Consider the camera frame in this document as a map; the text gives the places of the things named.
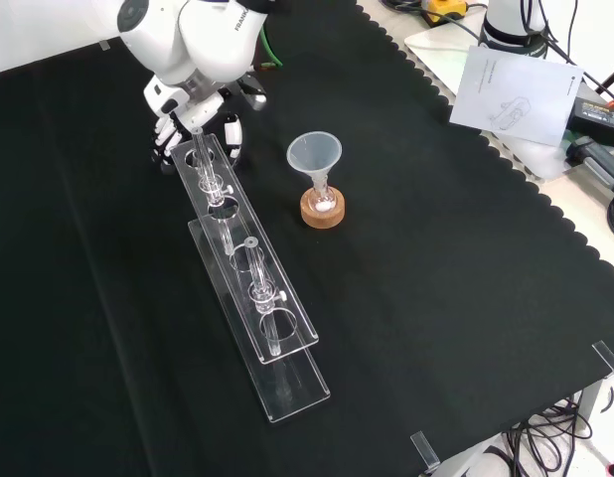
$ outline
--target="glass test tube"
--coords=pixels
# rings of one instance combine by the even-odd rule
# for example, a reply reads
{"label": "glass test tube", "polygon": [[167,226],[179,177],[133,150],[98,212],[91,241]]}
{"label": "glass test tube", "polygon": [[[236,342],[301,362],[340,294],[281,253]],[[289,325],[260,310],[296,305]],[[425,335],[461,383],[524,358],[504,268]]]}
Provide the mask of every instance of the glass test tube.
{"label": "glass test tube", "polygon": [[256,309],[260,313],[268,313],[274,307],[274,286],[269,282],[265,275],[265,265],[263,264],[258,239],[248,237],[243,243],[249,272],[251,273],[251,298],[254,300]]}
{"label": "glass test tube", "polygon": [[225,200],[222,190],[223,179],[215,174],[212,167],[212,158],[203,130],[201,128],[195,130],[192,139],[195,144],[197,170],[199,171],[199,188],[208,196],[208,203],[211,207],[219,207]]}
{"label": "glass test tube", "polygon": [[230,227],[228,227],[228,223],[223,220],[218,220],[219,223],[219,233],[221,234],[221,241],[224,244],[224,251],[226,255],[230,256],[234,253],[234,245],[231,241]]}

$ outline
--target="wooden base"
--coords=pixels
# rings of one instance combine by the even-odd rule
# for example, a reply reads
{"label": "wooden base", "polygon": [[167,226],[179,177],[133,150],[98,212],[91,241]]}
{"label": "wooden base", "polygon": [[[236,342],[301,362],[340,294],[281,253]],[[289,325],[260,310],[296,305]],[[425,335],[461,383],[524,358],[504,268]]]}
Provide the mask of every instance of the wooden base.
{"label": "wooden base", "polygon": [[345,217],[345,198],[338,189],[330,187],[336,194],[336,207],[328,212],[314,212],[309,207],[309,194],[313,189],[310,189],[300,199],[300,215],[309,227],[314,229],[330,229],[339,224]]}

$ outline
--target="acrylic test tube rack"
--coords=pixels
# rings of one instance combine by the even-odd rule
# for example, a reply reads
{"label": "acrylic test tube rack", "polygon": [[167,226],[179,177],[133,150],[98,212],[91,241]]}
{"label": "acrylic test tube rack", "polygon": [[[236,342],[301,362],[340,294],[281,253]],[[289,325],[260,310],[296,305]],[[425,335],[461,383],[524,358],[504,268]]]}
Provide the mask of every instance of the acrylic test tube rack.
{"label": "acrylic test tube rack", "polygon": [[308,348],[318,335],[214,135],[172,156],[198,219],[190,232],[271,422],[329,397]]}

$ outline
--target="printed diagram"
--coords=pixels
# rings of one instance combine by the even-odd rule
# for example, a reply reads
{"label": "printed diagram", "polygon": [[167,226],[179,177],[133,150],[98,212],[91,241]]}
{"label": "printed diagram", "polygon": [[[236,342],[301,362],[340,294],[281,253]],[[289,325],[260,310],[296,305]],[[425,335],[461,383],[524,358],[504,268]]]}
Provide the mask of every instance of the printed diagram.
{"label": "printed diagram", "polygon": [[522,117],[530,112],[530,102],[525,97],[517,97],[511,102],[502,102],[502,112],[497,116],[491,116],[490,120],[494,129],[506,131],[517,124]]}

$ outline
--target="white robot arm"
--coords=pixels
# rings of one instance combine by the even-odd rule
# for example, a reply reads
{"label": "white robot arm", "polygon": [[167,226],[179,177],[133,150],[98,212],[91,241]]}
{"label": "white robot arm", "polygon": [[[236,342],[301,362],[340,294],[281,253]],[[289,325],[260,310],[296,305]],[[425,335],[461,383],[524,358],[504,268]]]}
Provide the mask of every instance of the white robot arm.
{"label": "white robot arm", "polygon": [[[273,0],[125,0],[120,36],[139,62],[155,74],[144,89],[160,117],[153,154],[166,163],[170,150],[219,111],[234,82],[251,66],[258,33]],[[249,102],[260,108],[264,94]],[[237,117],[226,124],[232,159],[242,131]]]}

